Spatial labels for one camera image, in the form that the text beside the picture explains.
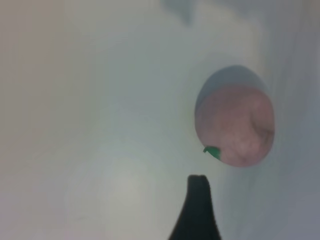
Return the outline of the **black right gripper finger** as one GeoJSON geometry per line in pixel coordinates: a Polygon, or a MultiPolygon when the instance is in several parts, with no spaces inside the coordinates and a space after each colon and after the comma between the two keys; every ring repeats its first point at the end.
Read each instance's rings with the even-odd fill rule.
{"type": "Polygon", "coordinates": [[[209,181],[205,175],[189,175],[184,204],[170,240],[221,240],[209,181]]]}

